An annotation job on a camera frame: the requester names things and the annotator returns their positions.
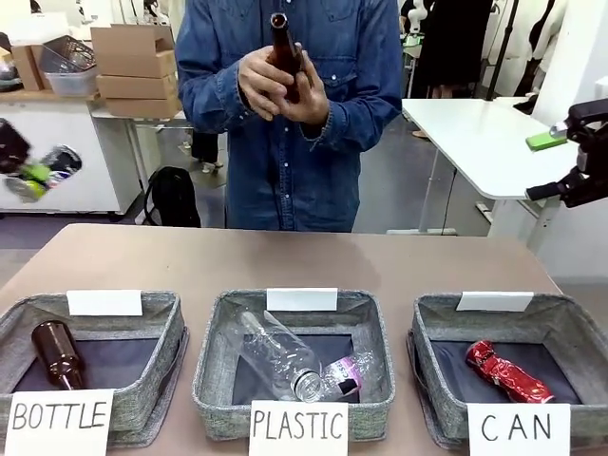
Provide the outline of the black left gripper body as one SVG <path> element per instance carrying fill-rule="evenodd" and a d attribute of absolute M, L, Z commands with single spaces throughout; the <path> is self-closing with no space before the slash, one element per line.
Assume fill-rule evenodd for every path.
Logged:
<path fill-rule="evenodd" d="M 6 119 L 0 124 L 0 172 L 17 173 L 29 159 L 29 142 Z"/>

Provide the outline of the person's left hand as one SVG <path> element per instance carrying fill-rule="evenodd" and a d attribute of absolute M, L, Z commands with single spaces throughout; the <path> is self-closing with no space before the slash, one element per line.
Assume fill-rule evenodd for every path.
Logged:
<path fill-rule="evenodd" d="M 330 105 L 324 83 L 317 74 L 312 60 L 300 43 L 295 44 L 301 54 L 302 70 L 295 76 L 299 102 L 294 104 L 280 99 L 280 113 L 292 122 L 322 127 L 329 117 Z"/>

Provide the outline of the person's right hand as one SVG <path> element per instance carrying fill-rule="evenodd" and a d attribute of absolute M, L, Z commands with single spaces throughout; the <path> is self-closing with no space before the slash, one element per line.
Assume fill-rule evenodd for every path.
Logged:
<path fill-rule="evenodd" d="M 269 62 L 273 47 L 254 50 L 242 57 L 237 66 L 237 82 L 247 104 L 263 120 L 271 121 L 280 113 L 279 102 L 295 79 Z"/>

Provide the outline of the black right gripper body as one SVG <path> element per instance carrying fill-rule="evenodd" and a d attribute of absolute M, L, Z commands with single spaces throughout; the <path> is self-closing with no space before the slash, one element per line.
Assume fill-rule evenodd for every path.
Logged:
<path fill-rule="evenodd" d="M 607 100 L 574 104 L 566 137 L 579 145 L 576 166 L 566 176 L 561 200 L 574 208 L 607 197 Z"/>

